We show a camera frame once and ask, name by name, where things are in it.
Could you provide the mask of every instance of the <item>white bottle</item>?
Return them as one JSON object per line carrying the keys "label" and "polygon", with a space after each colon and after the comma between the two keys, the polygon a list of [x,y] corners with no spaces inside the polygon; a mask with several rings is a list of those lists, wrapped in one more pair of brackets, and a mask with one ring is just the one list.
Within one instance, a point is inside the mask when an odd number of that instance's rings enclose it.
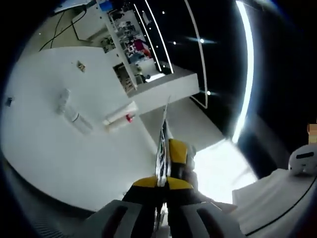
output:
{"label": "white bottle", "polygon": [[124,126],[130,124],[133,121],[134,117],[135,117],[135,115],[127,114],[124,117],[121,117],[118,120],[115,120],[114,122],[107,125],[106,130],[108,132],[114,132],[114,131],[120,129],[121,127],[124,127]]}
{"label": "white bottle", "polygon": [[61,93],[58,100],[58,107],[57,107],[58,114],[65,113],[66,105],[69,101],[69,98],[70,98],[70,91],[67,88],[65,88],[63,92]]}
{"label": "white bottle", "polygon": [[93,130],[93,126],[72,106],[68,106],[65,109],[64,115],[69,120],[69,122],[72,123],[84,135],[88,135]]}
{"label": "white bottle", "polygon": [[124,105],[118,110],[107,115],[106,119],[104,120],[104,125],[109,125],[128,114],[135,114],[137,110],[138,110],[138,107],[134,101],[127,105]]}

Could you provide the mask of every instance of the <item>small item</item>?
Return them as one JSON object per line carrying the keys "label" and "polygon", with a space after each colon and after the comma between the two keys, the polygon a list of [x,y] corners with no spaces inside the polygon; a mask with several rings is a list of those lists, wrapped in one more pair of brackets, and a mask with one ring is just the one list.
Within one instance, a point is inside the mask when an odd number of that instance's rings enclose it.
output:
{"label": "small item", "polygon": [[64,115],[69,120],[69,122],[72,123],[84,135],[90,134],[93,130],[93,126],[72,106],[68,106],[66,108]]}
{"label": "small item", "polygon": [[85,72],[86,67],[80,62],[77,61],[77,67],[82,71],[83,73]]}
{"label": "small item", "polygon": [[304,145],[295,150],[289,159],[291,175],[317,175],[317,144]]}
{"label": "small item", "polygon": [[119,108],[118,110],[114,111],[113,113],[110,113],[108,116],[106,116],[106,119],[104,120],[104,125],[109,125],[116,120],[122,118],[125,115],[128,114],[135,114],[135,112],[138,110],[138,107],[136,103],[133,101],[127,105],[124,105],[123,107]]}
{"label": "small item", "polygon": [[69,101],[69,98],[70,98],[70,91],[67,88],[65,88],[59,97],[58,108],[57,108],[58,114],[61,115],[65,113],[66,105]]}
{"label": "small item", "polygon": [[308,125],[308,143],[309,144],[317,144],[317,124],[309,124]]}
{"label": "small item", "polygon": [[135,115],[127,114],[124,117],[121,117],[118,120],[107,125],[106,130],[108,132],[116,131],[116,130],[120,129],[121,127],[124,127],[124,126],[130,124],[133,121],[134,117],[135,117]]}
{"label": "small item", "polygon": [[6,105],[7,107],[11,107],[11,105],[12,105],[13,102],[14,102],[14,98],[13,98],[13,97],[8,97],[8,98],[6,99],[5,105]]}

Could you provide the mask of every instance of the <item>bottle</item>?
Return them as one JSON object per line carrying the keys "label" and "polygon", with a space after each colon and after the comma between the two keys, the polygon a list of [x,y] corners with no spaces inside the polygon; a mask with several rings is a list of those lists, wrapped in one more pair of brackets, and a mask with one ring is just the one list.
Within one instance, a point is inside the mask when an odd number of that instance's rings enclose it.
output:
{"label": "bottle", "polygon": [[68,106],[65,109],[65,117],[72,123],[81,133],[88,135],[93,130],[93,126],[84,119],[79,112],[77,112],[72,106]]}
{"label": "bottle", "polygon": [[114,131],[130,124],[133,121],[134,117],[135,117],[135,115],[127,114],[127,115],[119,118],[118,120],[115,120],[114,122],[110,123],[109,125],[107,125],[106,130],[108,132],[114,132]]}

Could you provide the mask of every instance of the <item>white device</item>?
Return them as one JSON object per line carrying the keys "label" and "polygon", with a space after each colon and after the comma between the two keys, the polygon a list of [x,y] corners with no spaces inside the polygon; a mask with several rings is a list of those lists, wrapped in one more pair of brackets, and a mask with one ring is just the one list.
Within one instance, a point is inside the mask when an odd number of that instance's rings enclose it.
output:
{"label": "white device", "polygon": [[304,145],[295,150],[289,159],[291,175],[317,175],[317,144]]}

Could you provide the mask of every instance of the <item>red object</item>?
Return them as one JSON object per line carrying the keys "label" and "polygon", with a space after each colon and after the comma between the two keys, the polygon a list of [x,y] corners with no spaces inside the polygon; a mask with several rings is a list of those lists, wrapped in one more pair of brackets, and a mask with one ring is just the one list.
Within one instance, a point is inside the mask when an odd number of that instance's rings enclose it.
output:
{"label": "red object", "polygon": [[133,118],[132,118],[132,117],[130,117],[130,115],[129,115],[129,114],[128,114],[128,115],[126,115],[126,116],[125,116],[125,118],[127,118],[128,122],[130,122],[130,123],[132,122],[132,119],[133,119]]}
{"label": "red object", "polygon": [[143,43],[142,43],[142,41],[141,41],[140,39],[135,40],[135,41],[133,42],[133,44],[134,44],[135,49],[136,49],[137,51],[142,51],[142,50],[144,50]]}

